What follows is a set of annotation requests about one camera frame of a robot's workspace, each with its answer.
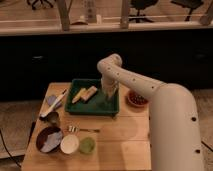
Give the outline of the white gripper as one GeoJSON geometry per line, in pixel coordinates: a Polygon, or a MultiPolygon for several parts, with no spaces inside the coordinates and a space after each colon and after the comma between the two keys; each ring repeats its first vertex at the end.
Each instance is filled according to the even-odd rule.
{"type": "Polygon", "coordinates": [[[103,93],[110,100],[118,90],[119,83],[116,80],[103,76],[101,78],[101,86],[103,93]]]}

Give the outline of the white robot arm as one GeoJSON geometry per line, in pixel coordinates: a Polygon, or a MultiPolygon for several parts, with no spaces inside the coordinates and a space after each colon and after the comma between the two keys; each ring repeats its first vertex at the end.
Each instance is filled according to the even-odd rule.
{"type": "Polygon", "coordinates": [[[197,105],[187,88],[123,69],[118,54],[101,59],[97,69],[108,96],[121,83],[149,102],[152,171],[205,171],[197,105]]]}

